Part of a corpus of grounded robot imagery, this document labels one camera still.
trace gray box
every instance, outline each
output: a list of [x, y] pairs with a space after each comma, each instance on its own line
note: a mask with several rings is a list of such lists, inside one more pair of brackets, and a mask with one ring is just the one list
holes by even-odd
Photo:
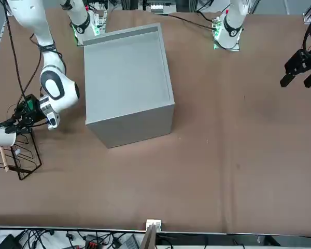
[[108, 148], [171, 132], [174, 97], [160, 24], [84, 41], [86, 125]]

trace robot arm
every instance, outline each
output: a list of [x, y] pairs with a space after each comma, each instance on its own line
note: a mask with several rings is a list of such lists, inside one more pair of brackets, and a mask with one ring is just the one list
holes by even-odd
[[8, 4], [16, 20], [33, 31], [42, 51], [44, 66], [40, 74], [40, 84], [47, 95], [40, 99], [40, 109], [49, 121], [48, 128], [54, 129], [60, 122], [59, 112], [78, 101], [78, 87], [65, 75], [65, 64], [56, 50], [42, 0], [8, 0]]
[[228, 13], [221, 15], [221, 27], [215, 37], [222, 48], [231, 49], [236, 45], [248, 10], [247, 0], [231, 0]]
[[[14, 114], [0, 123], [0, 146], [14, 144], [17, 134], [28, 132], [36, 123], [47, 119], [48, 129], [58, 127], [59, 113], [79, 99], [76, 83], [66, 77], [66, 67], [62, 55], [57, 51], [46, 20], [42, 0], [6, 0], [10, 11], [20, 25], [30, 29], [37, 38], [44, 65], [40, 74], [40, 84], [46, 94], [39, 100], [32, 94], [18, 104]], [[82, 0], [59, 0], [68, 12], [76, 36], [81, 44], [99, 33], [96, 32], [97, 15], [86, 11]]]

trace plug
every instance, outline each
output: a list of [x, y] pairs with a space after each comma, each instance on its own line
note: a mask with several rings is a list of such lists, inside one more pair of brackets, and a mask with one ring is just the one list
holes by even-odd
[[115, 237], [113, 236], [112, 247], [113, 247], [113, 248], [119, 248], [121, 245], [122, 245], [122, 244], [121, 244], [121, 242], [119, 241], [119, 239], [118, 239], [118, 238], [115, 238]]
[[66, 237], [70, 240], [73, 241], [74, 240], [74, 236], [71, 233], [66, 233]]
[[31, 249], [36, 249], [36, 246], [37, 246], [37, 240], [35, 240], [34, 242], [32, 242]]

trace wire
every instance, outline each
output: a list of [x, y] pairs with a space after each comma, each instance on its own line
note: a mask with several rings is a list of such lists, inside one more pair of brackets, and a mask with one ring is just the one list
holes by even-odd
[[16, 104], [12, 104], [10, 107], [8, 107], [8, 109], [7, 109], [7, 114], [6, 114], [6, 119], [8, 119], [8, 112], [9, 112], [9, 110], [10, 110], [14, 105], [16, 105]]
[[34, 36], [34, 34], [30, 37], [30, 41], [31, 41], [34, 45], [36, 45], [36, 46], [39, 48], [39, 51], [40, 51], [41, 53], [53, 52], [53, 53], [56, 53], [56, 54], [59, 56], [59, 58], [60, 58], [60, 60], [61, 60], [61, 62], [62, 62], [62, 64], [63, 64], [63, 66], [64, 66], [64, 75], [66, 75], [66, 73], [67, 73], [67, 66], [66, 66], [66, 63], [65, 63], [64, 60], [63, 60], [63, 55], [62, 55], [60, 52], [58, 52], [57, 49], [56, 49], [55, 41], [53, 40], [53, 44], [52, 44], [52, 45], [49, 45], [49, 46], [41, 46], [41, 45], [39, 45], [37, 42], [35, 42], [35, 41], [32, 40], [32, 37], [33, 37], [33, 36]]
[[225, 9], [222, 10], [222, 12], [224, 12], [228, 7], [230, 6], [230, 4], [227, 5], [227, 7]]
[[[29, 37], [29, 39], [31, 40], [32, 43], [33, 43], [33, 41], [32, 41], [32, 37], [33, 37], [33, 36], [34, 36], [34, 34], [32, 34], [32, 35]], [[25, 88], [24, 88], [24, 90], [23, 90], [23, 93], [26, 92], [26, 90], [27, 90], [27, 88], [29, 87], [31, 81], [32, 81], [33, 78], [35, 77], [35, 75], [36, 75], [36, 73], [37, 73], [37, 71], [38, 71], [38, 68], [39, 68], [39, 66], [40, 66], [40, 62], [41, 62], [41, 51], [39, 50], [39, 60], [38, 60], [36, 69], [34, 70], [34, 72], [33, 72], [32, 76], [31, 76], [31, 78], [30, 78], [29, 81], [27, 82], [27, 84], [26, 84], [26, 86], [25, 86]], [[17, 102], [17, 105], [19, 105], [19, 103], [20, 103], [22, 97], [23, 97], [23, 96], [21, 95], [20, 98], [19, 98], [19, 100], [18, 100], [18, 102]]]
[[86, 240], [86, 238], [85, 238], [84, 236], [82, 236], [81, 233], [80, 233], [79, 231], [77, 231], [77, 233], [78, 233], [78, 235], [81, 236], [81, 238], [82, 238], [83, 240]]
[[172, 243], [168, 239], [165, 239], [165, 238], [161, 237], [160, 235], [158, 235], [158, 237], [160, 238], [160, 240], [166, 241], [171, 246], [171, 249], [174, 248]]
[[18, 62], [17, 62], [17, 57], [16, 57], [16, 52], [15, 52], [15, 47], [14, 47], [14, 42], [12, 40], [12, 34], [11, 34], [11, 29], [10, 29], [10, 23], [9, 23], [9, 18], [8, 18], [8, 14], [7, 14], [7, 6], [6, 6], [6, 0], [2, 1], [2, 5], [4, 6], [4, 12], [5, 12], [5, 17], [6, 17], [6, 22], [7, 22], [7, 28], [8, 28], [8, 33], [9, 33], [9, 39], [10, 39], [10, 45], [11, 45], [11, 49], [12, 49], [12, 53], [14, 56], [14, 62], [15, 62], [15, 69], [16, 69], [16, 75], [17, 75], [17, 81], [19, 83], [20, 86], [20, 90], [22, 92], [22, 96], [26, 102], [26, 97], [25, 94], [23, 92], [23, 87], [22, 87], [22, 83], [21, 83], [21, 78], [20, 78], [20, 72], [19, 72], [19, 66], [18, 66]]
[[202, 7], [200, 7], [196, 12], [198, 12], [198, 11], [200, 11], [201, 9], [203, 9], [207, 4], [209, 4], [209, 3], [213, 3], [214, 2], [214, 0], [208, 0]]
[[39, 234], [40, 234], [40, 231], [32, 231], [32, 233], [33, 233], [34, 236], [36, 237], [35, 242], [37, 243], [37, 241], [39, 241], [40, 244], [42, 245], [43, 249], [46, 249], [46, 247], [45, 247], [44, 244], [43, 244], [43, 241], [41, 240], [41, 236], [39, 235]]
[[68, 237], [68, 240], [69, 240], [69, 243], [70, 243], [70, 245], [71, 245], [72, 249], [74, 249], [74, 246], [73, 246], [73, 244], [72, 244], [72, 241], [70, 240], [70, 238], [69, 238], [69, 237]]
[[199, 23], [195, 23], [195, 22], [192, 22], [192, 21], [189, 21], [189, 20], [187, 20], [187, 19], [184, 19], [184, 18], [182, 18], [182, 17], [178, 17], [178, 16], [172, 16], [172, 15], [168, 15], [169, 17], [174, 17], [174, 18], [177, 18], [177, 19], [180, 19], [180, 20], [182, 20], [182, 21], [186, 21], [186, 22], [189, 22], [189, 23], [192, 23], [192, 24], [195, 24], [195, 25], [197, 25], [197, 26], [199, 26], [199, 27], [203, 27], [203, 28], [205, 28], [205, 29], [208, 29], [208, 30], [216, 30], [214, 27], [208, 27], [208, 26], [205, 26], [205, 25], [202, 25], [202, 24], [199, 24]]
[[305, 32], [305, 34], [304, 34], [303, 44], [302, 44], [303, 53], [304, 53], [307, 57], [309, 57], [309, 58], [311, 58], [311, 53], [309, 53], [309, 52], [307, 51], [307, 49], [306, 49], [306, 41], [307, 41], [308, 36], [310, 35], [310, 32], [311, 32], [311, 23], [310, 23], [310, 25], [307, 27], [307, 30], [306, 30], [306, 32]]
[[211, 19], [208, 19], [203, 13], [201, 13], [199, 10], [198, 11], [196, 11], [197, 13], [199, 13], [199, 14], [201, 14], [202, 15], [202, 17], [206, 20], [206, 21], [209, 21], [209, 22], [212, 22], [212, 20]]
[[30, 128], [32, 128], [32, 127], [39, 127], [39, 126], [44, 126], [44, 125], [47, 125], [48, 124], [48, 122], [46, 121], [46, 122], [44, 122], [44, 123], [40, 123], [40, 124], [35, 124], [35, 125], [33, 125], [33, 126], [28, 126], [28, 127], [30, 127]]
[[[32, 230], [29, 230], [29, 231], [30, 231], [30, 232], [29, 232], [29, 234], [28, 234], [28, 239], [27, 239], [26, 242], [23, 244], [22, 249], [26, 246], [26, 244], [28, 244], [28, 245], [29, 245], [29, 248], [31, 248], [31, 247], [30, 247], [30, 238], [32, 238], [34, 235], [31, 235], [31, 236], [30, 236]], [[41, 232], [39, 235], [42, 236], [44, 233], [47, 233], [47, 232], [48, 232], [48, 230], [44, 230], [44, 231]]]
[[97, 245], [99, 245], [98, 232], [95, 232], [95, 236], [97, 237]]
[[116, 237], [114, 237], [114, 234], [112, 234], [113, 240], [112, 240], [111, 245], [110, 245], [108, 248], [111, 248], [111, 247], [113, 247], [114, 249], [118, 248], [118, 247], [114, 247], [114, 240], [119, 241], [119, 239], [120, 239], [122, 236], [124, 236], [125, 234], [126, 234], [126, 233], [124, 232], [123, 234], [121, 234], [121, 235], [120, 235], [120, 236], [118, 236], [117, 238], [116, 238]]
[[233, 239], [233, 242], [234, 242], [234, 244], [235, 244], [235, 245], [240, 245], [240, 246], [242, 246], [242, 247], [243, 247], [243, 249], [245, 249], [244, 244], [238, 244], [238, 242], [237, 242], [235, 239]]

